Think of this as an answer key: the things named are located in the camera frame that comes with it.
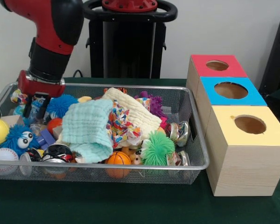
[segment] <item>blue box lid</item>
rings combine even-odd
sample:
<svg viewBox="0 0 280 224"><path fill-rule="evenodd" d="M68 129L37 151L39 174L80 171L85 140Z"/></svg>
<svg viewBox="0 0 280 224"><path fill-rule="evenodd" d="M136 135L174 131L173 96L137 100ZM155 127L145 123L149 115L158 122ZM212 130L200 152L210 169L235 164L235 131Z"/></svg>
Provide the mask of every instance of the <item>blue box lid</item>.
<svg viewBox="0 0 280 224"><path fill-rule="evenodd" d="M249 78L200 77L212 105L266 106Z"/></svg>

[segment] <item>baseball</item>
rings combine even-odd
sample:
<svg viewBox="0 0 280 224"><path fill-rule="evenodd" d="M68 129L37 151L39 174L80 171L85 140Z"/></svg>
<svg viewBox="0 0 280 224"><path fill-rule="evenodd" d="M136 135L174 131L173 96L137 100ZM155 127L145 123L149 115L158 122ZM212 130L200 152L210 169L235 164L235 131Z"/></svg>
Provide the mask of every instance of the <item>baseball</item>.
<svg viewBox="0 0 280 224"><path fill-rule="evenodd" d="M0 148L0 161L18 161L17 153L10 148ZM0 165L0 176L13 173L18 166Z"/></svg>

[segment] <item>circular hole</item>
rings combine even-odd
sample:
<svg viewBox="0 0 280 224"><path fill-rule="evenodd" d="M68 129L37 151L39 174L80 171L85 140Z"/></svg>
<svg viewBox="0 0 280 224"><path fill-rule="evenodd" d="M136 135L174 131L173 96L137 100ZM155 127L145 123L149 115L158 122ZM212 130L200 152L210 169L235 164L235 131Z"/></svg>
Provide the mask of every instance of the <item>circular hole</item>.
<svg viewBox="0 0 280 224"><path fill-rule="evenodd" d="M215 91L228 99L242 99L248 95L248 90L240 84L223 82L215 85Z"/></svg>
<svg viewBox="0 0 280 224"><path fill-rule="evenodd" d="M261 134L266 131L265 123L254 116L239 116L234 122L239 129L250 134Z"/></svg>
<svg viewBox="0 0 280 224"><path fill-rule="evenodd" d="M218 61L218 60L212 60L206 63L206 66L209 69L215 70L215 71L224 71L228 69L229 65L225 62Z"/></svg>

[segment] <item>green spiky ball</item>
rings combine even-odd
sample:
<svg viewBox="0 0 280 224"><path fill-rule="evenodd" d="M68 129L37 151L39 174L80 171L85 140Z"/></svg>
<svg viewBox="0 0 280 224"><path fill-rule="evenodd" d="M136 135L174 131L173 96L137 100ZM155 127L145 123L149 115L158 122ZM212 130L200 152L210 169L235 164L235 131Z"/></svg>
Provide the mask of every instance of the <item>green spiky ball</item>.
<svg viewBox="0 0 280 224"><path fill-rule="evenodd" d="M145 150L144 165L148 166L166 166L167 154L175 151L175 146L164 133L155 131L149 135L150 142Z"/></svg>

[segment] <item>red box lid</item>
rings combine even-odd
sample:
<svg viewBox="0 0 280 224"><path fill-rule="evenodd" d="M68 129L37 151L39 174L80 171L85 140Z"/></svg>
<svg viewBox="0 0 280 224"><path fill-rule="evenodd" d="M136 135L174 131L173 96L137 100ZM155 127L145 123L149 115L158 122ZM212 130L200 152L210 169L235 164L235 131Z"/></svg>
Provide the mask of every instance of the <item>red box lid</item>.
<svg viewBox="0 0 280 224"><path fill-rule="evenodd" d="M234 55L192 55L201 77L247 77Z"/></svg>

